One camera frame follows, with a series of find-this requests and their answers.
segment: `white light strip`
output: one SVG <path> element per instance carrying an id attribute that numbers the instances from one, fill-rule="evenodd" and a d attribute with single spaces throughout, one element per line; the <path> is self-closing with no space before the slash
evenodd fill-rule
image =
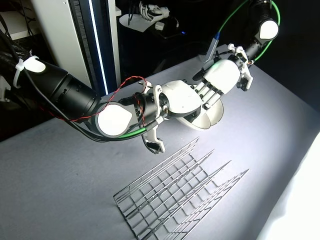
<path id="1" fill-rule="evenodd" d="M 102 78 L 103 78 L 103 83 L 104 83 L 105 94 L 108 94 L 107 81 L 106 81 L 106 76 L 105 76 L 105 69 L 104 69 L 104 65 L 102 63 L 102 57 L 101 57 L 99 40 L 98 40 L 98 33 L 97 33 L 97 26 L 96 26 L 94 8 L 92 6 L 92 0 L 89 0 L 89 8 L 90 8 L 91 20 L 92 20 L 92 25 L 93 25 L 93 32 L 94 32 L 94 38 L 95 38 L 95 43 L 96 43 L 96 49 L 98 51 L 99 62 L 100 62 L 100 67 L 101 67 L 101 72 L 102 72 Z"/>

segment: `gray table surface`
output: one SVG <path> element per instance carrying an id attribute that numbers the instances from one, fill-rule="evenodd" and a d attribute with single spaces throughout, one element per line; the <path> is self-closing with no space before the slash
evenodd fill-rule
<path id="1" fill-rule="evenodd" d="M 201 65 L 193 58 L 148 80 L 190 81 Z M 164 154 L 151 154 L 141 138 L 96 143 L 58 119 L 1 142 L 0 239 L 133 239 L 113 195 L 198 136 L 195 157 L 215 148 L 213 167 L 232 160 L 230 177 L 250 171 L 187 239 L 256 239 L 319 132 L 320 116 L 256 66 L 251 74 L 250 91 L 223 96 L 223 118 L 210 130 L 162 123 Z M 132 84 L 117 97 L 140 89 Z"/>

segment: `green wire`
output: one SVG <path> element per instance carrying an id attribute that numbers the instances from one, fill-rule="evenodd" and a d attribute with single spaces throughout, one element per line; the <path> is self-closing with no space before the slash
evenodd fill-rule
<path id="1" fill-rule="evenodd" d="M 138 129 L 138 130 L 123 134 L 123 135 L 119 136 L 118 138 L 122 139 L 122 138 L 126 138 L 126 137 L 131 137 L 131 136 L 138 135 L 141 132 L 146 132 L 146 131 L 147 131 L 147 129 L 145 127 L 143 127 L 143 128 Z"/>
<path id="2" fill-rule="evenodd" d="M 280 11 L 278 6 L 275 4 L 274 1 L 271 1 L 271 4 L 276 12 L 277 18 L 278 18 L 278 26 L 280 26 Z M 270 44 L 272 43 L 273 40 L 271 40 L 270 42 L 268 42 L 268 44 L 265 46 L 265 48 L 263 49 L 263 51 L 254 59 L 254 61 L 257 61 L 259 58 L 261 58 L 261 56 L 265 53 L 265 51 L 269 48 Z"/>
<path id="3" fill-rule="evenodd" d="M 224 28 L 224 26 L 227 24 L 227 22 L 229 21 L 229 19 L 246 3 L 248 2 L 248 0 L 245 0 L 243 3 L 241 3 L 228 17 L 227 19 L 224 21 L 224 23 L 222 24 L 222 26 L 220 27 L 218 32 L 221 32 L 221 30 Z"/>
<path id="4" fill-rule="evenodd" d="M 222 31 L 222 29 L 225 27 L 225 25 L 227 24 L 227 22 L 230 20 L 230 18 L 246 3 L 248 2 L 248 0 L 244 0 L 243 3 L 241 3 L 228 17 L 227 19 L 223 22 L 222 26 L 219 28 L 218 33 L 220 33 Z M 276 15 L 278 18 L 278 26 L 280 26 L 280 11 L 278 6 L 276 5 L 276 3 L 274 1 L 271 1 L 271 4 L 274 8 L 274 10 L 276 11 Z M 257 61 L 259 58 L 261 58 L 261 56 L 266 52 L 266 50 L 269 48 L 270 44 L 272 43 L 273 40 L 271 40 L 270 42 L 268 42 L 268 44 L 265 46 L 265 48 L 263 49 L 263 51 L 254 59 L 254 61 Z"/>

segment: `wire dish rack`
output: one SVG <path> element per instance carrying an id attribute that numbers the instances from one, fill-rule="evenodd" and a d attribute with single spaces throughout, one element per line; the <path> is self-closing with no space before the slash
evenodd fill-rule
<path id="1" fill-rule="evenodd" d="M 214 176 L 229 162 L 208 174 L 191 152 L 199 138 L 168 157 L 113 196 L 137 240 L 182 240 L 223 196 L 248 172 L 221 185 Z"/>

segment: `white plastic clip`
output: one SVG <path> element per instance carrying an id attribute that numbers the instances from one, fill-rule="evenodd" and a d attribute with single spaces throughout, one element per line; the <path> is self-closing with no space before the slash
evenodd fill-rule
<path id="1" fill-rule="evenodd" d="M 17 63 L 17 65 L 15 65 L 15 68 L 16 68 L 16 71 L 15 71 L 14 78 L 13 78 L 13 86 L 16 89 L 19 89 L 20 86 L 18 86 L 18 84 L 17 84 L 18 78 L 19 78 L 20 72 L 25 68 L 24 61 L 21 58 L 19 58 L 19 62 Z"/>

